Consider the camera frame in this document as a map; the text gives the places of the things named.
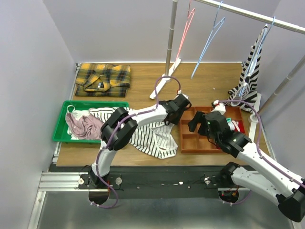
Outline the white black striped tank top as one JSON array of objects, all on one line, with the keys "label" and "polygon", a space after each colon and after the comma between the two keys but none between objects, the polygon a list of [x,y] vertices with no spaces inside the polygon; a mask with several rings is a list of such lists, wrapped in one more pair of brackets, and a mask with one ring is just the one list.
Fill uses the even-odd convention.
[{"label": "white black striped tank top", "polygon": [[129,144],[139,151],[158,159],[167,159],[177,154],[178,145],[171,135],[173,124],[153,122],[139,127]]}]

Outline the blue wire hanger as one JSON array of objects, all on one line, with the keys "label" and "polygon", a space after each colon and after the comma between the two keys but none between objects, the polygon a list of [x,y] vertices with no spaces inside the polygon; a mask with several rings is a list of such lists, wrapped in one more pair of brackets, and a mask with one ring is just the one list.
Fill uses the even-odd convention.
[{"label": "blue wire hanger", "polygon": [[195,68],[194,68],[194,70],[193,70],[193,72],[191,74],[191,79],[193,79],[193,77],[195,76],[195,73],[196,73],[200,63],[202,62],[202,59],[203,59],[205,53],[207,52],[211,42],[213,41],[214,37],[216,36],[216,34],[218,33],[218,31],[221,29],[222,25],[225,22],[226,17],[223,17],[219,21],[217,20],[218,12],[220,10],[220,7],[222,6],[222,3],[223,3],[223,1],[221,1],[219,6],[218,6],[218,9],[217,9],[217,12],[216,12],[216,15],[215,15],[215,19],[213,21],[213,28],[212,28],[209,36],[208,36],[208,39],[207,39],[207,41],[206,41],[206,43],[204,45],[204,48],[203,48],[203,50],[201,52],[201,55],[200,55],[200,57],[199,57],[199,59],[197,61],[197,64],[196,64],[196,66],[195,66]]}]

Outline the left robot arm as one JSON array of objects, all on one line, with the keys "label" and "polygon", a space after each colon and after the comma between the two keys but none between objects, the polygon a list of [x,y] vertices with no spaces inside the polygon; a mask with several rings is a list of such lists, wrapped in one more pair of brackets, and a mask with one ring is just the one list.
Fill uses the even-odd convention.
[{"label": "left robot arm", "polygon": [[108,185],[106,175],[117,151],[124,148],[136,129],[155,122],[177,125],[184,113],[192,106],[188,96],[178,94],[172,100],[157,101],[155,105],[127,111],[117,108],[101,127],[101,146],[89,172],[89,183],[94,188]]}]

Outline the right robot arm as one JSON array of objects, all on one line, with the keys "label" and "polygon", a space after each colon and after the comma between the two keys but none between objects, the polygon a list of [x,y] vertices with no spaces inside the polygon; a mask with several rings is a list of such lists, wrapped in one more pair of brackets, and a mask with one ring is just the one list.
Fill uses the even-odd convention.
[{"label": "right robot arm", "polygon": [[198,128],[199,135],[212,139],[223,152],[246,162],[257,171],[253,174],[235,163],[228,163],[219,175],[223,186],[236,184],[248,188],[276,204],[290,220],[302,221],[305,216],[303,177],[274,161],[242,132],[231,130],[219,111],[198,111],[188,123],[188,128],[190,132]]}]

